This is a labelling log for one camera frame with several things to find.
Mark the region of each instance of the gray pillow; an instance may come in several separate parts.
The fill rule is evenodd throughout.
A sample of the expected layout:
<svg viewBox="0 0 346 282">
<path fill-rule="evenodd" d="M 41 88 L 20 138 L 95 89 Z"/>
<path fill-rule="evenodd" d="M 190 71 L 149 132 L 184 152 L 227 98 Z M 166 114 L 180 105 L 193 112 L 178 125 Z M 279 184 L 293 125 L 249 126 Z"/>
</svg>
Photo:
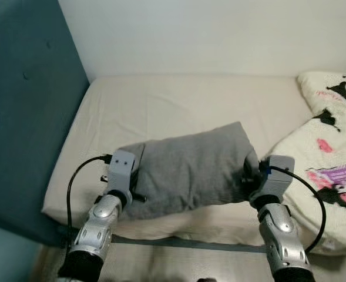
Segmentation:
<svg viewBox="0 0 346 282">
<path fill-rule="evenodd" d="M 239 179 L 244 164 L 254 171 L 258 159 L 240 122 L 194 135 L 126 146 L 136 155 L 139 178 L 133 201 L 121 220 L 152 219 L 212 204 L 247 200 Z"/>
</svg>

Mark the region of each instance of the white bed sheet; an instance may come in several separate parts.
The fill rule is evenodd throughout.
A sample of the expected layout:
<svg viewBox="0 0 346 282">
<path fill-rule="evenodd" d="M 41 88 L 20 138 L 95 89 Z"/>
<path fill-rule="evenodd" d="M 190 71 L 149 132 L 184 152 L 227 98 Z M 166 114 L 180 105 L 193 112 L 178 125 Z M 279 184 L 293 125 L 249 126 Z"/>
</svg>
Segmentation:
<svg viewBox="0 0 346 282">
<path fill-rule="evenodd" d="M 66 188 L 86 159 L 148 139 L 202 132 L 240 121 L 262 158 L 311 112 L 294 78 L 233 75 L 112 76 L 88 89 L 53 171 L 42 211 L 66 224 Z M 79 227 L 105 184 L 106 166 L 91 163 L 72 187 L 72 217 Z M 301 228 L 308 243 L 314 235 Z M 120 222 L 131 239 L 171 235 L 207 242 L 262 245 L 257 212 L 247 202 L 204 207 L 154 220 Z"/>
</svg>

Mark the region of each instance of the cartoon print blanket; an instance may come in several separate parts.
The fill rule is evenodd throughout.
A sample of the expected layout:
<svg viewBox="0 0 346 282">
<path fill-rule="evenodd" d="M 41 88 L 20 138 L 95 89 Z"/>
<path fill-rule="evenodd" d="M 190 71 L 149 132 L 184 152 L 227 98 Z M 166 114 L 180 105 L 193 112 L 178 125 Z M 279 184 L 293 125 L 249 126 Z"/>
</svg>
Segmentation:
<svg viewBox="0 0 346 282">
<path fill-rule="evenodd" d="M 272 154 L 295 158 L 295 173 L 322 197 L 327 225 L 321 246 L 346 247 L 346 75 L 307 72 L 298 77 L 314 118 L 282 140 Z M 294 180 L 284 195 L 296 220 L 317 233 L 321 210 Z"/>
</svg>

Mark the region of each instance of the upholstered headboard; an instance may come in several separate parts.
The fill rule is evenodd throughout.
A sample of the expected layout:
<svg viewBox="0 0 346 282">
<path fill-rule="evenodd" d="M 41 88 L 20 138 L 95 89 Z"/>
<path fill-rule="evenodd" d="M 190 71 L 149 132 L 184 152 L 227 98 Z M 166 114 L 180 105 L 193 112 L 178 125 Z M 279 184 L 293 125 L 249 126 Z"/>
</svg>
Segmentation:
<svg viewBox="0 0 346 282">
<path fill-rule="evenodd" d="M 40 210 L 88 86 L 57 0 L 0 0 L 0 227 L 59 244 Z"/>
</svg>

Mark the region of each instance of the black cable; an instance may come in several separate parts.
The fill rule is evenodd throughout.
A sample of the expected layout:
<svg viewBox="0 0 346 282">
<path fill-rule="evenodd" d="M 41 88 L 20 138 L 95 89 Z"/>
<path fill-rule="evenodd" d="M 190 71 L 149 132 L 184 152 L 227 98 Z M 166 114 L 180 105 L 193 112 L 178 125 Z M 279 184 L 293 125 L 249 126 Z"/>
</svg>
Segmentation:
<svg viewBox="0 0 346 282">
<path fill-rule="evenodd" d="M 305 252 L 306 254 L 308 254 L 320 241 L 321 239 L 321 236 L 323 235 L 324 233 L 324 229 L 325 229 L 325 222 L 327 221 L 327 213 L 325 212 L 325 206 L 324 206 L 324 203 L 323 203 L 323 200 L 320 198 L 320 195 L 318 194 L 318 192 L 316 192 L 314 190 L 314 188 L 312 188 L 312 186 L 310 184 L 308 184 L 304 179 L 300 178 L 299 176 L 297 176 L 296 174 L 292 173 L 292 172 L 289 172 L 288 170 L 286 169 L 282 169 L 280 167 L 277 167 L 277 166 L 270 166 L 269 167 L 270 169 L 273 169 L 273 170 L 277 170 L 278 172 L 282 172 L 282 173 L 285 173 L 295 179 L 297 179 L 298 181 L 300 181 L 302 184 L 304 184 L 307 188 L 309 188 L 309 190 L 314 194 L 314 196 L 316 197 L 316 199 L 318 200 L 319 204 L 320 204 L 320 207 L 321 207 L 321 214 L 322 214 L 322 218 L 321 218 L 321 226 L 320 226 L 320 229 L 319 229 L 319 232 L 315 238 L 315 240 L 311 243 L 311 245 L 309 245 L 306 249 L 305 249 Z"/>
<path fill-rule="evenodd" d="M 71 248 L 71 240 L 72 240 L 72 215 L 71 215 L 71 187 L 72 187 L 72 183 L 73 180 L 75 179 L 77 173 L 80 171 L 80 169 L 82 169 L 84 166 L 86 166 L 88 163 L 94 161 L 94 160 L 105 160 L 106 156 L 98 156 L 98 157 L 93 157 L 89 160 L 86 160 L 85 162 L 83 162 L 73 173 L 73 175 L 71 176 L 71 179 L 68 183 L 68 187 L 67 187 L 67 197 L 66 197 L 66 202 L 67 202 L 67 225 L 68 225 L 68 242 L 67 242 L 67 252 L 66 254 L 68 254 L 69 249 Z"/>
</svg>

